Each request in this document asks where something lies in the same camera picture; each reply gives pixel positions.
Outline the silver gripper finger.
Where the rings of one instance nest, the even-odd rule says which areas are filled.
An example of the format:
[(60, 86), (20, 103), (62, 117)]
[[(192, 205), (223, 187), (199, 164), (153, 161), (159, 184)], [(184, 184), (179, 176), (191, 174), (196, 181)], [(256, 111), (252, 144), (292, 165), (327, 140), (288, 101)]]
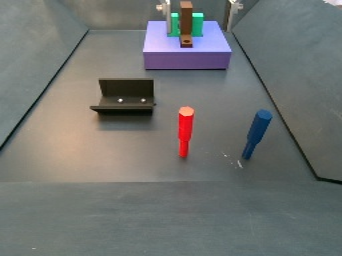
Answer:
[(171, 0), (159, 0), (156, 10), (165, 16), (167, 32), (171, 32)]
[(227, 31), (231, 31), (233, 15), (243, 9), (240, 0), (228, 0)]

